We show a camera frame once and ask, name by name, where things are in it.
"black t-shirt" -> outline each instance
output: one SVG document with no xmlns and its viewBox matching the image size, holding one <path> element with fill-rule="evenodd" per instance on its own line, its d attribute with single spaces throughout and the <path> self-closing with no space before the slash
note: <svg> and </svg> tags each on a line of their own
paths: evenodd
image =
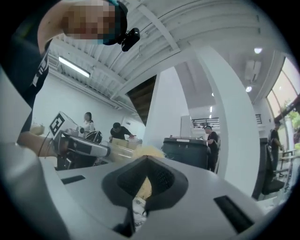
<svg viewBox="0 0 300 240">
<path fill-rule="evenodd" d="M 207 140 L 213 139 L 216 142 L 218 141 L 218 135 L 216 132 L 211 132 L 211 134 L 209 134 Z M 212 154 L 217 154 L 218 153 L 218 146 L 216 144 L 216 142 L 213 142 L 212 144 L 208 144 L 209 148 L 210 148 L 210 152 Z"/>
<path fill-rule="evenodd" d="M 277 139 L 279 141 L 278 131 L 273 129 L 272 132 L 271 132 L 270 138 L 271 138 L 271 149 L 272 150 L 279 150 L 279 146 L 274 141 L 274 139 Z"/>
<path fill-rule="evenodd" d="M 112 135 L 113 138 L 118 138 L 118 139 L 125 140 L 124 135 L 131 135 L 131 133 L 128 131 L 128 129 L 126 127 L 121 126 L 121 130 L 118 133 L 116 133 L 112 128 L 111 129 L 111 135 Z"/>
<path fill-rule="evenodd" d="M 33 108 L 37 93 L 41 90 L 49 72 L 48 50 L 40 54 L 38 47 L 38 27 L 45 14 L 60 0 L 50 0 L 36 7 L 36 11 L 28 16 L 12 36 L 4 51 L 2 67 L 19 94 Z M 26 120 L 22 132 L 31 127 L 32 112 Z"/>
</svg>

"person's neck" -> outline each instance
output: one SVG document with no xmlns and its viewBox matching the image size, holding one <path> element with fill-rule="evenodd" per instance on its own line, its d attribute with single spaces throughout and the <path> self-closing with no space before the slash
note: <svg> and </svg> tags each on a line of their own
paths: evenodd
<svg viewBox="0 0 300 240">
<path fill-rule="evenodd" d="M 39 26 L 41 41 L 47 43 L 57 35 L 63 33 L 62 18 L 73 2 L 60 1 L 55 4 L 44 16 Z"/>
</svg>

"black railing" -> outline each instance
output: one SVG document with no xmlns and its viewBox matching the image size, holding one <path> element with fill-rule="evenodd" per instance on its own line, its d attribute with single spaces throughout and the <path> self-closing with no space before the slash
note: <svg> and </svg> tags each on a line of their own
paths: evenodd
<svg viewBox="0 0 300 240">
<path fill-rule="evenodd" d="M 256 114 L 256 121 L 257 124 L 262 124 L 262 118 L 260 114 Z M 205 128 L 206 126 L 211 126 L 213 128 L 220 127 L 220 119 L 219 118 L 200 118 L 200 119 L 193 119 L 192 123 L 194 128 Z"/>
</svg>

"woman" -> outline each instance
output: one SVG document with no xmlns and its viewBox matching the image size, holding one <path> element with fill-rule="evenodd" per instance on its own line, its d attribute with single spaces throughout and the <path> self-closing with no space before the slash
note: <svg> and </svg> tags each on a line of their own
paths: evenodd
<svg viewBox="0 0 300 240">
<path fill-rule="evenodd" d="M 92 120 L 92 114 L 90 112 L 87 112 L 84 115 L 84 123 L 83 126 L 85 134 L 95 131 L 94 122 Z"/>
</svg>

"man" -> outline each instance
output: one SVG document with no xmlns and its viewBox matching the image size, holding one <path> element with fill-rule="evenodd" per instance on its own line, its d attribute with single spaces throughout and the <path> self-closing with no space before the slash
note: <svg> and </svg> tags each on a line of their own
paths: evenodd
<svg viewBox="0 0 300 240">
<path fill-rule="evenodd" d="M 210 148 L 210 154 L 208 156 L 208 170 L 215 171 L 216 163 L 218 161 L 219 149 L 217 146 L 218 135 L 212 131 L 211 126 L 206 126 L 205 133 L 208 134 L 207 140 L 205 140 Z"/>
<path fill-rule="evenodd" d="M 277 164 L 279 159 L 279 149 L 283 150 L 283 146 L 279 141 L 278 130 L 280 128 L 281 123 L 275 122 L 275 128 L 271 131 L 269 136 L 269 142 L 271 145 L 271 154 L 273 158 L 273 170 L 277 170 Z"/>
<path fill-rule="evenodd" d="M 123 127 L 120 123 L 115 122 L 112 126 L 111 137 L 109 139 L 112 140 L 113 138 L 117 138 L 125 140 L 125 135 L 128 135 L 129 137 L 135 137 L 128 131 L 126 127 Z"/>
<path fill-rule="evenodd" d="M 31 108 L 48 75 L 51 40 L 61 33 L 98 44 L 118 39 L 126 32 L 127 21 L 124 11 L 116 5 L 115 0 L 48 0 L 30 6 L 33 8 L 32 14 L 19 22 L 9 45 L 3 49 L 1 64 Z M 31 119 L 32 113 L 21 131 L 18 143 L 39 156 L 56 156 L 53 146 L 47 151 L 50 138 L 43 143 L 43 137 L 29 132 Z"/>
</svg>

